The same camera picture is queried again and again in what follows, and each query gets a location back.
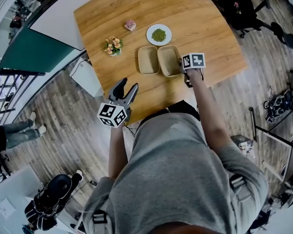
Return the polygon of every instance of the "person's left arm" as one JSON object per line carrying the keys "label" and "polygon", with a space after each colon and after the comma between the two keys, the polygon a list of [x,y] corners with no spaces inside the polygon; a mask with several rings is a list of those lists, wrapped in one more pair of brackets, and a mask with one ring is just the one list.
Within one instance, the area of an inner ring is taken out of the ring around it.
{"label": "person's left arm", "polygon": [[127,163],[123,128],[122,126],[112,128],[109,145],[108,176],[116,179]]}

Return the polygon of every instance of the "white cube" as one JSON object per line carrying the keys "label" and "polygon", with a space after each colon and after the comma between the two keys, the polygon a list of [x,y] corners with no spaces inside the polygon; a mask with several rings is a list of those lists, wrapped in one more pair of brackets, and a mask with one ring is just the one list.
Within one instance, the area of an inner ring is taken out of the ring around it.
{"label": "white cube", "polygon": [[117,128],[127,118],[127,113],[123,106],[101,103],[97,117],[104,125]]}
{"label": "white cube", "polygon": [[182,68],[187,70],[190,68],[205,68],[204,53],[189,53],[182,56]]}

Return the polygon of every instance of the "white pot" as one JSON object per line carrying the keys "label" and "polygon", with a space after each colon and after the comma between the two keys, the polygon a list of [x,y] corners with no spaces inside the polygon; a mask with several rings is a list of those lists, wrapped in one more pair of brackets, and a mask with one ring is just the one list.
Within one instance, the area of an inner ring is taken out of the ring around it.
{"label": "white pot", "polygon": [[115,52],[113,55],[110,55],[110,56],[112,56],[112,57],[116,57],[116,56],[117,56],[117,54],[116,54],[116,52]]}

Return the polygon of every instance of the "white shoe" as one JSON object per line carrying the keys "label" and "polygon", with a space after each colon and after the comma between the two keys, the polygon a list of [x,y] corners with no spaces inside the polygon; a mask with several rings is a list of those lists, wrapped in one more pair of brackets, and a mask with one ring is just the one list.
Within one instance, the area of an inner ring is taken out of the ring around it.
{"label": "white shoe", "polygon": [[45,124],[38,128],[39,136],[43,135],[47,131]]}
{"label": "white shoe", "polygon": [[33,122],[33,125],[31,126],[31,128],[35,128],[36,126],[36,113],[35,112],[31,112],[29,119]]}
{"label": "white shoe", "polygon": [[83,172],[81,170],[77,170],[76,173],[82,177],[82,179],[79,182],[83,181],[84,180]]}

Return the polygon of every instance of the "potted flower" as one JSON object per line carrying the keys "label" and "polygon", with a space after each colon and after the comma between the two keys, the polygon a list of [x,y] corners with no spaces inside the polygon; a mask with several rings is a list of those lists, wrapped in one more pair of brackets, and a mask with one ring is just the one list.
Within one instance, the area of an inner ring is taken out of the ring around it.
{"label": "potted flower", "polygon": [[117,37],[110,37],[106,39],[106,44],[104,51],[107,52],[110,56],[119,56],[122,51],[121,48],[123,46],[123,40],[118,39]]}

